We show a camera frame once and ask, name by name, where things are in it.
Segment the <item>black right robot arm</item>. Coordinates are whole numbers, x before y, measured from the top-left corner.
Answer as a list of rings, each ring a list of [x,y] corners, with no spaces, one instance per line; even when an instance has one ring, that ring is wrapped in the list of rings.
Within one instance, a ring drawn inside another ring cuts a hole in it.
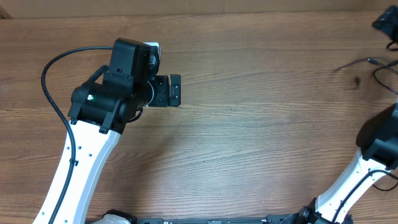
[[[356,137],[352,161],[332,186],[299,212],[285,216],[281,223],[352,223],[348,212],[375,183],[397,169],[397,104],[367,120]]]

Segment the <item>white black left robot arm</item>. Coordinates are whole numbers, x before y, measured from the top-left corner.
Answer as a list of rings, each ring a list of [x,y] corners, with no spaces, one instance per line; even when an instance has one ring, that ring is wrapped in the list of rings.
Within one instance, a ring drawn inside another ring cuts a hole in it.
[[[62,156],[36,223],[84,223],[101,171],[128,123],[145,107],[178,107],[180,75],[159,75],[157,42],[119,38],[111,60],[76,87],[60,119]]]

